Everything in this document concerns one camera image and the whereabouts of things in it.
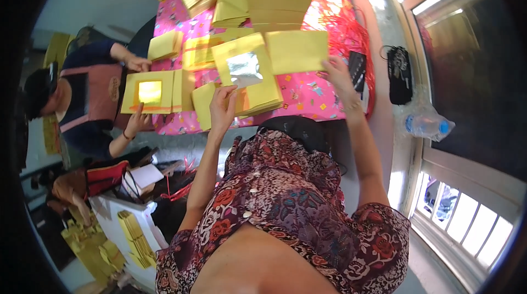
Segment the pink tablecloth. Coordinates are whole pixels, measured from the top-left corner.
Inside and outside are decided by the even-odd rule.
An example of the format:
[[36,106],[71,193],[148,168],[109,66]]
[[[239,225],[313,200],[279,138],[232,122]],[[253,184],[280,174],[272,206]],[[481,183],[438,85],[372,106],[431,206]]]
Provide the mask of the pink tablecloth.
[[[349,0],[327,0],[342,7],[342,3]],[[310,29],[324,30],[319,24],[322,8],[313,1],[304,18],[304,26]],[[193,19],[189,19],[181,0],[166,0],[159,5],[156,17],[154,36],[176,29],[184,33],[183,41],[208,34],[224,32],[225,29],[211,27],[214,8],[209,9]],[[359,46],[356,52],[364,53]],[[156,61],[152,65],[153,71],[181,69],[181,55],[175,59]],[[281,115],[301,115],[317,121],[343,119],[342,105],[335,95],[333,86],[320,77],[318,72],[304,72],[284,74],[276,77],[284,96],[284,105],[280,109],[259,114],[245,119],[235,118],[232,127],[258,125],[266,119]],[[210,81],[220,82],[216,69],[196,72],[196,87]],[[178,112],[169,115],[154,115],[155,131],[159,134],[176,135],[201,132],[196,113]]]

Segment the plastic bottle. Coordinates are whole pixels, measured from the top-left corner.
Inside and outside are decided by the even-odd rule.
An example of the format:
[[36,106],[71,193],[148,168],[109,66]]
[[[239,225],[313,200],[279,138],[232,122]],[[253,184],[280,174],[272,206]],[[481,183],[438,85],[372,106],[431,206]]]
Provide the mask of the plastic bottle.
[[411,113],[405,119],[405,128],[408,133],[415,137],[432,139],[434,141],[443,139],[454,126],[454,122],[432,112],[424,114]]

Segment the woman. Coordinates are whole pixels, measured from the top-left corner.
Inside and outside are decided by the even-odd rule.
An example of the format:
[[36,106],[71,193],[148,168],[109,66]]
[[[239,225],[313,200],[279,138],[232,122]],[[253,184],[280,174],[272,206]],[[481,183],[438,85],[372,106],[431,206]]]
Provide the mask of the woman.
[[328,154],[309,153],[265,127],[234,141],[215,188],[236,98],[228,97],[235,86],[220,87],[187,212],[171,245],[158,252],[157,292],[390,293],[403,281],[410,222],[389,207],[379,151],[347,67],[330,61],[327,79],[343,101],[353,143],[358,210],[346,216],[340,172]]
[[[71,146],[102,160],[116,158],[137,132],[151,127],[149,115],[141,114],[142,105],[131,117],[119,113],[127,71],[148,71],[150,64],[112,40],[82,46],[66,57],[59,80],[53,67],[28,77],[27,118],[54,113]],[[123,129],[116,139],[104,133],[114,126]]]

